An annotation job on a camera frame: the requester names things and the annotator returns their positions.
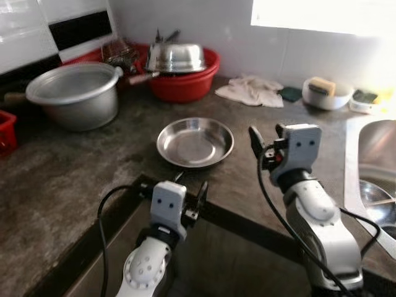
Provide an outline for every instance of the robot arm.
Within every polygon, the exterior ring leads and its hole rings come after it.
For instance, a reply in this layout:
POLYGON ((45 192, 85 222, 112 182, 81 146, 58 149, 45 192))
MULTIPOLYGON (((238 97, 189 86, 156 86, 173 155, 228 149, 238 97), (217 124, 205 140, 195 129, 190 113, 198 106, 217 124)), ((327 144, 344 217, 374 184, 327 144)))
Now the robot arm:
POLYGON ((187 226, 198 219, 199 209, 206 200, 205 182, 194 207, 186 206, 187 189, 170 181, 160 182, 153 188, 142 185, 152 194, 151 226, 142 230, 137 247, 124 264, 123 282, 116 297, 152 297, 166 277, 166 266, 179 240, 187 236, 187 226))
MULTIPOLYGON (((361 254, 352 234, 341 221, 340 209, 313 178, 312 164, 317 158, 321 130, 318 126, 300 124, 277 125, 280 139, 264 147, 256 128, 250 127, 252 149, 258 158, 266 152, 263 169, 270 171, 270 180, 284 196, 286 218, 316 257, 351 291, 363 287, 361 254)), ((304 264, 314 291, 320 296, 336 296, 339 287, 306 255, 304 264)))

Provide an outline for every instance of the stainless steel bowl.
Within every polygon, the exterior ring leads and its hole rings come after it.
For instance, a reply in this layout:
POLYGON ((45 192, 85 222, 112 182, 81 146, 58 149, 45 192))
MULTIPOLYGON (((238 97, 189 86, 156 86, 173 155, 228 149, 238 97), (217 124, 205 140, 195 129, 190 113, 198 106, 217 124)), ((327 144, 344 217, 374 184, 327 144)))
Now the stainless steel bowl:
POLYGON ((396 203, 372 205, 373 202, 392 199, 385 190, 376 184, 360 180, 360 197, 367 213, 378 225, 396 226, 396 203))
POLYGON ((91 130, 117 115, 115 85, 121 75, 104 63, 63 66, 30 82, 26 96, 41 105, 62 127, 72 131, 91 130))
POLYGON ((168 162, 184 168, 202 168, 226 158, 234 136, 222 123, 207 118, 187 118, 167 125, 157 139, 157 149, 168 162))
POLYGON ((163 73, 191 73, 206 69, 201 45, 155 43, 147 53, 146 70, 163 73))

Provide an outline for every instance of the metal plate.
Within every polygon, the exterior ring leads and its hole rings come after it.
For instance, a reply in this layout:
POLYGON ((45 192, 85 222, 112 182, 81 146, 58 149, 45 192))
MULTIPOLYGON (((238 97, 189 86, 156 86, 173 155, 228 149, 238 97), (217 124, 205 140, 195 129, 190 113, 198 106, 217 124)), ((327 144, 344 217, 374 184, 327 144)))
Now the metal plate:
POLYGON ((157 149, 168 162, 184 168, 214 165, 234 147, 232 132, 207 118, 187 118, 167 125, 157 139, 157 149))

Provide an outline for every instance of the window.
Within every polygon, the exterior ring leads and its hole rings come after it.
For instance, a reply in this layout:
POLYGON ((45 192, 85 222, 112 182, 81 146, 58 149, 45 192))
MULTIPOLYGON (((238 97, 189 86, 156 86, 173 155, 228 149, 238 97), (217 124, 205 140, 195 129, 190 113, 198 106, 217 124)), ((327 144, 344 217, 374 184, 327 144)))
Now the window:
POLYGON ((251 25, 396 37, 396 0, 254 0, 251 25))

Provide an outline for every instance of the black cable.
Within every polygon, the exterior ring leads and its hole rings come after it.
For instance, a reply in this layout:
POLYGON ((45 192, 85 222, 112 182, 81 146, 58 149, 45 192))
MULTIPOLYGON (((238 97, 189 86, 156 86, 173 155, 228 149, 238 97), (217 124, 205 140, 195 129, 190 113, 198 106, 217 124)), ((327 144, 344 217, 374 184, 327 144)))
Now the black cable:
POLYGON ((342 282, 330 271, 329 268, 325 264, 323 264, 316 256, 315 254, 311 251, 309 246, 301 239, 301 237, 296 233, 296 231, 288 224, 288 222, 282 217, 276 206, 273 204, 271 201, 271 198, 269 197, 267 190, 265 189, 264 182, 262 179, 262 162, 264 161, 264 156, 266 151, 268 149, 271 149, 272 146, 268 146, 263 151, 261 151, 259 158, 257 159, 257 175, 259 178, 259 184, 261 191, 267 200, 268 204, 270 205, 270 208, 274 212, 274 214, 277 216, 279 221, 282 223, 282 225, 285 227, 285 229, 289 232, 289 234, 296 240, 296 242, 300 245, 301 249, 308 255, 308 257, 315 263, 325 274, 328 276, 340 289, 341 291, 349 296, 349 297, 354 297, 354 295, 348 291, 347 288, 342 284, 342 282))
POLYGON ((100 230, 100 238, 102 243, 102 252, 103 252, 103 282, 101 284, 101 297, 106 296, 107 291, 107 282, 108 282, 108 273, 109 273, 109 263, 108 263, 108 256, 107 256, 107 244, 106 244, 106 237, 105 232, 103 231, 103 225, 101 222, 101 212, 103 207, 105 206, 106 201, 115 193, 120 190, 131 189, 131 186, 119 186, 112 189, 106 196, 101 200, 99 208, 98 208, 98 222, 99 222, 99 230, 100 230))
POLYGON ((374 243, 376 243, 377 238, 379 237, 379 235, 381 233, 381 228, 377 224, 375 224, 373 221, 371 221, 367 218, 361 217, 360 215, 357 215, 353 212, 349 212, 346 209, 342 209, 341 207, 340 207, 340 210, 341 210, 341 212, 345 213, 346 215, 349 215, 350 217, 364 221, 376 229, 376 234, 363 246, 363 248, 360 251, 361 258, 363 259, 363 257, 366 255, 367 251, 373 246, 374 243))

